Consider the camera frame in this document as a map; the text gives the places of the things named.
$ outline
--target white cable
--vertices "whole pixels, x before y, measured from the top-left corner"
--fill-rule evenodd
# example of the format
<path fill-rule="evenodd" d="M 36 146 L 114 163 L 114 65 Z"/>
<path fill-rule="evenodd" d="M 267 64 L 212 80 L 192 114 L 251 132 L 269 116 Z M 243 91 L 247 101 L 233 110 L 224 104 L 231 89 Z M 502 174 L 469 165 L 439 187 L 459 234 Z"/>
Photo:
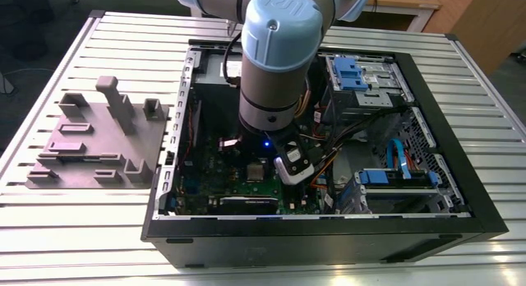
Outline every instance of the white cable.
<path fill-rule="evenodd" d="M 308 136 L 308 135 L 304 135 L 304 134 L 299 134 L 299 136 L 305 137 L 305 138 L 312 139 L 312 140 L 319 140 L 319 141 L 324 141 L 325 140 L 324 138 L 316 138 L 316 137 L 312 137 L 312 136 Z"/>

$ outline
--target orange wire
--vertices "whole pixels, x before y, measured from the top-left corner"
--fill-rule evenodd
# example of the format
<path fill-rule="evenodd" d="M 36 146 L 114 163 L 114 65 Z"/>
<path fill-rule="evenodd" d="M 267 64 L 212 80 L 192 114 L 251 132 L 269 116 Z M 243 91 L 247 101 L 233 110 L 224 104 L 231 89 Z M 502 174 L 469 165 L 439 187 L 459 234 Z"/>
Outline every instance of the orange wire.
<path fill-rule="evenodd" d="M 319 178 L 319 176 L 321 175 L 321 173 L 325 171 L 327 167 L 329 166 L 329 164 L 331 164 L 332 161 L 335 160 L 336 155 L 335 155 L 332 158 L 329 158 L 329 160 L 325 162 L 325 165 L 323 166 L 321 170 L 317 172 L 317 175 L 313 177 L 309 186 L 313 186 L 313 187 L 316 186 L 316 184 L 313 184 L 313 183 L 315 183 L 315 180 Z"/>

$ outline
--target metal work surface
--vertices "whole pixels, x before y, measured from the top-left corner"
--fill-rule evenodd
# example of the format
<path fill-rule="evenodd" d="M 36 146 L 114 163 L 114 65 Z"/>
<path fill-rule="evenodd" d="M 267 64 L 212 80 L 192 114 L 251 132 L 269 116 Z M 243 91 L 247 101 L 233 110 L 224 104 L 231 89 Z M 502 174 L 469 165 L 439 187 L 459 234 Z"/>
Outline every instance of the metal work surface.
<path fill-rule="evenodd" d="M 0 281 L 38 285 L 519 285 L 526 280 L 526 134 L 461 46 L 441 35 L 333 28 L 324 46 L 405 52 L 464 147 L 510 232 L 415 264 L 174 269 L 140 229 L 149 190 L 30 190 L 25 175 L 64 93 L 118 78 L 132 103 L 174 106 L 186 41 L 228 40 L 224 20 L 105 13 L 89 18 L 0 158 Z"/>

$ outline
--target green circuit board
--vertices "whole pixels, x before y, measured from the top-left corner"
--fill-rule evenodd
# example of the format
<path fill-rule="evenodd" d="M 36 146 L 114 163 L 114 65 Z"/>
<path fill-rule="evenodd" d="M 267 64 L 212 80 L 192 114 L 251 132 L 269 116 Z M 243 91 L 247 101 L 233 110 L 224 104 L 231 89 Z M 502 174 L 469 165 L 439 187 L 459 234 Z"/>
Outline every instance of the green circuit board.
<path fill-rule="evenodd" d="M 275 198 L 279 206 L 277 215 L 304 215 L 319 213 L 316 191 L 307 196 L 297 190 L 300 186 L 284 186 L 272 164 L 267 165 L 264 179 L 247 180 L 245 168 L 233 167 L 224 162 L 221 154 L 205 147 L 201 154 L 201 166 L 197 176 L 181 176 L 177 188 L 177 206 L 180 215 L 212 215 L 224 197 Z"/>

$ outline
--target blue plastic latch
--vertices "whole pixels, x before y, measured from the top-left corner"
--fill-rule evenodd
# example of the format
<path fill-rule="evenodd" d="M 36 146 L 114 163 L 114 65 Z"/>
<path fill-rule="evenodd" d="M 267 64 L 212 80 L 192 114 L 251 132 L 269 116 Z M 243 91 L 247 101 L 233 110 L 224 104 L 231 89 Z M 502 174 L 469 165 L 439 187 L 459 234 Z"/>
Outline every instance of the blue plastic latch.
<path fill-rule="evenodd" d="M 369 171 L 367 171 L 367 176 L 368 176 L 368 183 L 371 183 L 371 184 L 387 184 L 388 183 L 385 171 L 369 170 Z"/>
<path fill-rule="evenodd" d="M 351 58 L 335 58 L 335 72 L 340 82 L 341 91 L 365 91 L 368 84 L 361 80 L 361 68 Z"/>
<path fill-rule="evenodd" d="M 339 78 L 359 78 L 361 68 L 356 66 L 356 61 L 351 58 L 335 58 L 335 70 Z"/>
<path fill-rule="evenodd" d="M 432 171 L 428 172 L 428 179 L 431 180 L 431 186 L 436 187 L 437 184 L 440 183 L 440 179 L 437 177 L 437 174 Z"/>
<path fill-rule="evenodd" d="M 364 84 L 360 78 L 340 79 L 341 91 L 367 91 L 368 84 Z"/>
<path fill-rule="evenodd" d="M 367 172 L 359 171 L 357 176 L 360 177 L 360 184 L 367 184 L 368 183 Z"/>

